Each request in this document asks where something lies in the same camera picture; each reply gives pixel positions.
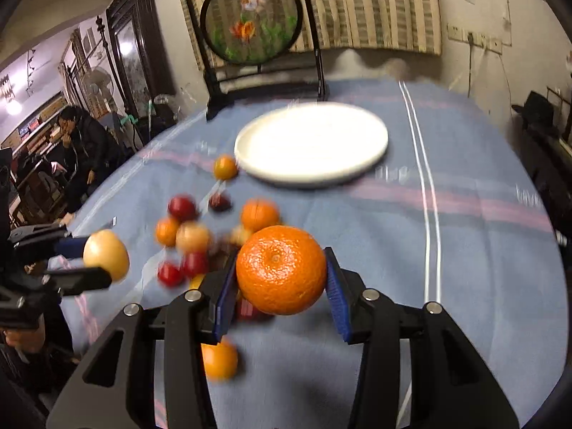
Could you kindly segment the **small pale striped fruit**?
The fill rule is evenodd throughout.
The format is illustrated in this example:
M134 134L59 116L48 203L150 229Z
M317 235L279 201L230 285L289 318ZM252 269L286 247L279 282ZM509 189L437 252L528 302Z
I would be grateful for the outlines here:
M237 246L243 246L249 238L253 235L253 231L244 226L239 225L234 227L229 235L229 241Z

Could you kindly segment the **red nectarine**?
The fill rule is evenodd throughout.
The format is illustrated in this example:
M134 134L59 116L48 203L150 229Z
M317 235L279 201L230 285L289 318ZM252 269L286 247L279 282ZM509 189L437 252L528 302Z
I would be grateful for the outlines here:
M193 279L209 272L209 259L206 252L192 252L181 259L180 271L188 278Z

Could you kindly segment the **red tomato left edge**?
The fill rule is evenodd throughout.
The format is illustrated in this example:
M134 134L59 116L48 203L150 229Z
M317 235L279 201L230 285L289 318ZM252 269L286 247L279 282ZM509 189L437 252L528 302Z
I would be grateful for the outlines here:
M175 288L184 282L185 276L178 265L170 261L163 261L158 266L157 280L166 288Z

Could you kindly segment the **round goldfish screen on stand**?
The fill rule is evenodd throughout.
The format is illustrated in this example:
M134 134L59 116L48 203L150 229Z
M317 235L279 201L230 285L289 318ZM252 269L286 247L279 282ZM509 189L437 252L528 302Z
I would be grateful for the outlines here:
M243 101L327 100L311 0L182 0L207 88L206 118Z

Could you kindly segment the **wall power strip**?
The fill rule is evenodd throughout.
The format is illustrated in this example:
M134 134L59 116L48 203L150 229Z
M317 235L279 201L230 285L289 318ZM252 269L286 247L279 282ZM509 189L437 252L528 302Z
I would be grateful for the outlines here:
M447 24L448 39L455 42L466 43L485 49L496 54L501 54L503 43L499 38L487 34L461 28L455 24Z

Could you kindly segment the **blue striped tablecloth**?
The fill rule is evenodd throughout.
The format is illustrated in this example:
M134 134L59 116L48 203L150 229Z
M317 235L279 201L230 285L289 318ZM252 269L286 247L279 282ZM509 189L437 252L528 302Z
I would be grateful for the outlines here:
M334 82L330 97L378 115L389 147L355 182L297 191L241 173L226 185L229 212L205 211L224 235L251 198L274 202L283 221L334 250L339 264L393 301L440 302L496 377L520 424L550 395L566 361L568 300L557 238L527 172L496 127L461 95L430 83ZM107 291L64 299L74 348L84 352L120 309L172 301L156 280L169 258L154 237L171 197L199 204L217 186L216 157L251 120L281 100L238 103L212 120L196 113L110 177L72 224L87 235L106 223L128 248L128 276ZM245 368L210 388L222 428L343 428L361 351L337 334L326 299L291 317L230 333Z

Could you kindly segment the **white oval plate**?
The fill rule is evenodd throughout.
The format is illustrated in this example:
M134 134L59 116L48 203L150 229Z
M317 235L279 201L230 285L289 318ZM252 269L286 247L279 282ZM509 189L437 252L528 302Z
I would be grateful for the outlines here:
M237 134L241 169L264 181L321 186L352 179L385 155L389 131L367 109L341 103L304 103L258 116Z

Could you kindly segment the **small yellow-orange tomato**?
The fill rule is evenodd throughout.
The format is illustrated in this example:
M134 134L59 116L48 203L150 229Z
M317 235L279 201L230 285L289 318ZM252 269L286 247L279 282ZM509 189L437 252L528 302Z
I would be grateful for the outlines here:
M235 158L228 154L220 155L213 164L213 175L219 181L226 181L235 178L238 174L238 167Z

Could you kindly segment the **pale yellow round fruit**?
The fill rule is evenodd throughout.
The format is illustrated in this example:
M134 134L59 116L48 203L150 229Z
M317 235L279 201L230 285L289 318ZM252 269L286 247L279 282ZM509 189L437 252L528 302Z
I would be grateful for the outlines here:
M121 281L130 268L127 249L112 230L97 231L87 238L83 263L86 267L105 269L113 283Z

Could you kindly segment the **dark wooden framed mirror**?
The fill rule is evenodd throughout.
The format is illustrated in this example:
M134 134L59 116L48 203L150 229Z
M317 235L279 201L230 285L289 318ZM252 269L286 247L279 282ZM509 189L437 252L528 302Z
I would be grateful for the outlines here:
M145 117L157 95L176 93L155 0L113 0L106 18L127 109Z

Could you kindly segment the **small yellow fruit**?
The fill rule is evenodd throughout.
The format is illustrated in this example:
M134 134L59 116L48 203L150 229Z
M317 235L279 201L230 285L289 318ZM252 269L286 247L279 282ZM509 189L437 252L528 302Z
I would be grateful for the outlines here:
M204 281L205 277L206 277L206 275L204 275L204 274L199 274L199 275L193 277L190 280L189 288L191 290L197 290L198 288L200 288L200 285L202 284L202 281Z

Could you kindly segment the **striped beige curtain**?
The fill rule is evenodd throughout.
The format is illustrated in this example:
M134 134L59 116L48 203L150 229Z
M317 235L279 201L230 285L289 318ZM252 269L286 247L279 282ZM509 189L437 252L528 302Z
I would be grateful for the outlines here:
M194 56L204 63L185 0L180 0ZM323 49L397 49L442 54L438 0L311 0Z

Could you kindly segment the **large orange mandarin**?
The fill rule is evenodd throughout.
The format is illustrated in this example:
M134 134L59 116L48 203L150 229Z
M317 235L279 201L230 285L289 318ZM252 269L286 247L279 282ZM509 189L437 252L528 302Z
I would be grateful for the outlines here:
M326 256L308 232L271 226L255 232L238 251L237 282L257 310L291 316L310 308L327 283Z

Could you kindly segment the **small dark plum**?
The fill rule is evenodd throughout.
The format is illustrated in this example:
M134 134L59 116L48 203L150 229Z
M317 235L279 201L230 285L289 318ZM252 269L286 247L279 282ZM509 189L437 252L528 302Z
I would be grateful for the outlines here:
M226 192L213 193L208 200L208 208L216 213L228 211L232 205L232 201Z

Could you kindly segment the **orange tomato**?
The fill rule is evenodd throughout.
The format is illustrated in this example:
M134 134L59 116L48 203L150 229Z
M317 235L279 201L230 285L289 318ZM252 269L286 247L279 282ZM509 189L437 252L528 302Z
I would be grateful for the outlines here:
M179 221L167 216L157 221L155 226L155 240L163 247L173 248L177 244L177 231Z
M238 351L232 342L202 344L202 354L204 372L210 381L229 381L237 374Z

